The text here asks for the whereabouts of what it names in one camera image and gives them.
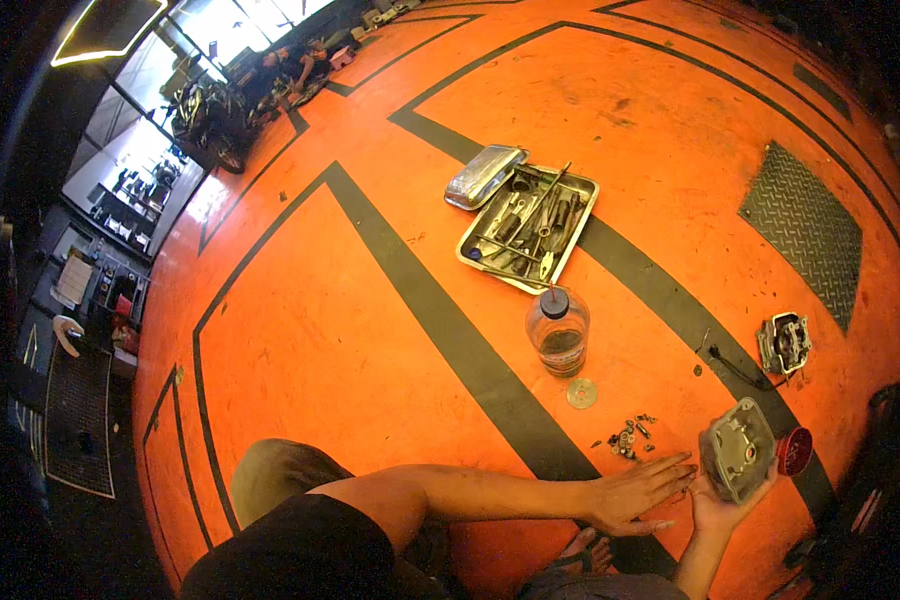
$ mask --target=clear plastic bottle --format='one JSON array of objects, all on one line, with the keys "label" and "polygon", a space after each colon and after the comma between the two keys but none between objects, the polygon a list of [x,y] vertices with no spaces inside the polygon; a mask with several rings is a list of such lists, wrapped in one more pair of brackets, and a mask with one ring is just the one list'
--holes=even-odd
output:
[{"label": "clear plastic bottle", "polygon": [[572,378],[587,360],[590,311],[566,288],[552,288],[533,299],[527,313],[527,335],[547,371]]}]

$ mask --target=foot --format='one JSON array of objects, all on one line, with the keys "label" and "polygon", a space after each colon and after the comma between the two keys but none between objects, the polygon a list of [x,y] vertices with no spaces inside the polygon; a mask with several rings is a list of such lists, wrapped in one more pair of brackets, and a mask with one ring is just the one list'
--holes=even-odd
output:
[{"label": "foot", "polygon": [[560,554],[556,562],[559,569],[569,575],[610,575],[613,572],[611,560],[610,540],[607,537],[601,537],[600,540],[593,544],[597,538],[597,530],[593,527],[587,527],[576,534],[573,541],[570,542],[563,552]]}]

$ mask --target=orange floor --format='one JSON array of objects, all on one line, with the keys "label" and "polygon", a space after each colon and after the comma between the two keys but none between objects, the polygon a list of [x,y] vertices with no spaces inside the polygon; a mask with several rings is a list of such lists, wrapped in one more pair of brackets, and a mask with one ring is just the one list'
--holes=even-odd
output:
[{"label": "orange floor", "polygon": [[[744,522],[711,597],[765,597],[792,576],[781,559],[838,487],[867,399],[900,380],[900,176],[852,90],[764,17],[729,1],[606,4],[426,2],[271,124],[245,174],[206,180],[156,260],[134,390],[144,506],[175,587],[232,535],[230,476],[261,438],[317,446],[355,474],[432,462],[583,477],[629,466],[590,446],[636,412],[659,417],[657,453],[695,449],[744,395],[809,427],[818,462]],[[737,215],[771,140],[862,230],[845,332]],[[588,410],[528,344],[530,297],[454,256],[473,214],[444,186],[491,143],[600,184],[560,277],[592,313]],[[809,315],[814,349],[778,393],[696,354],[709,329],[708,344],[759,360],[756,330],[786,310]],[[621,567],[665,571],[683,553],[689,500],[651,516],[677,524],[621,546]],[[475,597],[513,597],[575,531],[458,526],[457,573]]]}]

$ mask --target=wire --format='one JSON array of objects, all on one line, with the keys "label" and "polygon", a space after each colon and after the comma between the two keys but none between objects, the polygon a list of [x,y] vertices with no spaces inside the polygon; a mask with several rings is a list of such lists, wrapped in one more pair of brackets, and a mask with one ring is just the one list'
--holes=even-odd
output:
[{"label": "wire", "polygon": [[756,388],[757,390],[760,390],[762,392],[772,392],[773,390],[776,390],[781,385],[783,385],[784,383],[786,383],[787,381],[790,380],[789,378],[786,378],[783,381],[780,381],[779,383],[774,385],[770,382],[769,379],[767,379],[766,376],[764,376],[762,380],[754,379],[754,378],[750,377],[749,375],[747,375],[746,373],[744,373],[744,371],[740,370],[740,368],[738,366],[732,364],[731,361],[724,358],[724,356],[722,354],[720,354],[720,348],[717,347],[716,343],[714,343],[713,345],[710,346],[708,353],[710,354],[710,356],[719,360],[720,363],[722,363],[724,366],[726,366],[728,369],[730,369],[730,372],[733,375],[735,375],[738,378],[743,379],[746,383],[748,383],[749,385],[753,386],[754,388]]}]

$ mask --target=black bottle cap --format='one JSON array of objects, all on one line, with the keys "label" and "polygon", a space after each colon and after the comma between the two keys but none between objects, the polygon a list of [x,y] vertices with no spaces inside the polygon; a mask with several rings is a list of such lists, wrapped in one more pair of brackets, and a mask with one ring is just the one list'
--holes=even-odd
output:
[{"label": "black bottle cap", "polygon": [[540,310],[547,319],[562,319],[570,310],[570,297],[559,288],[547,290],[540,294]]}]

